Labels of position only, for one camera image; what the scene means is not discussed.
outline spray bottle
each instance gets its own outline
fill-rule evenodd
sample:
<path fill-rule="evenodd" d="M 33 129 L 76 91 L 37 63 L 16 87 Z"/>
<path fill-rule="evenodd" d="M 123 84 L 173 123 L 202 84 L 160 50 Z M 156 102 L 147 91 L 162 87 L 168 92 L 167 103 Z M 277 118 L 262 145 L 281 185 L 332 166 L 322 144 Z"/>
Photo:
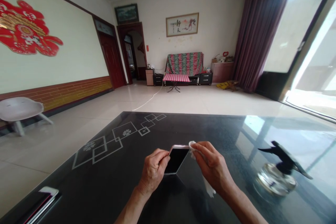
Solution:
<path fill-rule="evenodd" d="M 303 176 L 309 176 L 296 159 L 279 143 L 272 141 L 274 147 L 270 149 L 259 149 L 263 152 L 277 155 L 281 162 L 278 164 L 266 163 L 257 175 L 258 182 L 272 194 L 286 196 L 297 186 L 296 180 L 291 176 L 293 169 Z"/>

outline plastic chair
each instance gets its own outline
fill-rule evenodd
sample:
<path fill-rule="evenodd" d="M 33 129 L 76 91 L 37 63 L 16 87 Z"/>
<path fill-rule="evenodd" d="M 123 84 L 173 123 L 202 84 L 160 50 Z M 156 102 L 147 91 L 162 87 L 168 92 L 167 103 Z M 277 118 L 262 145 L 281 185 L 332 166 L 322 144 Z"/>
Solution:
<path fill-rule="evenodd" d="M 33 101 L 27 97 L 13 97 L 0 101 L 0 119 L 3 121 L 14 122 L 15 131 L 22 137 L 25 135 L 21 120 L 39 116 L 48 123 L 53 122 L 42 114 L 43 104 Z"/>

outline smartphone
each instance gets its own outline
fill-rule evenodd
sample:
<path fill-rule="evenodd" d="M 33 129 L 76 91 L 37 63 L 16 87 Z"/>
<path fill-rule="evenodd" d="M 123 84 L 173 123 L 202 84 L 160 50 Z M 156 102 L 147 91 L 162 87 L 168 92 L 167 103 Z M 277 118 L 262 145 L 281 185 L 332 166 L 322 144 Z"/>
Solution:
<path fill-rule="evenodd" d="M 170 160 L 164 171 L 166 175 L 176 174 L 189 152 L 188 145 L 173 145 L 170 149 Z"/>
<path fill-rule="evenodd" d="M 20 202 L 1 219 L 2 223 L 32 224 L 46 212 L 57 194 L 58 190 L 51 187 L 43 187 L 40 191 L 30 193 L 24 202 Z"/>

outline purple curtain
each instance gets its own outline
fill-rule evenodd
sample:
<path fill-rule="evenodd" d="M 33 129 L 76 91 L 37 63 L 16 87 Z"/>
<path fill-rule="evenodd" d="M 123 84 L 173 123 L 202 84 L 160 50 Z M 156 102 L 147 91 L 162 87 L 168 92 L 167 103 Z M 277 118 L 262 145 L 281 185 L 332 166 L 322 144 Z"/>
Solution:
<path fill-rule="evenodd" d="M 287 0 L 245 0 L 232 79 L 254 92 Z"/>

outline red checkered tablecloth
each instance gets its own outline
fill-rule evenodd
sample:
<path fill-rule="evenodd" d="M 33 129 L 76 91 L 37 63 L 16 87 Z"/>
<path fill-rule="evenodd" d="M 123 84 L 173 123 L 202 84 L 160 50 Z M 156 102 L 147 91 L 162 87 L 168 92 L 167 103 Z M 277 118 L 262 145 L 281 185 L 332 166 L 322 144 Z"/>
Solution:
<path fill-rule="evenodd" d="M 188 75 L 175 75 L 175 74 L 166 74 L 163 78 L 163 81 L 173 81 L 173 82 L 191 82 Z"/>

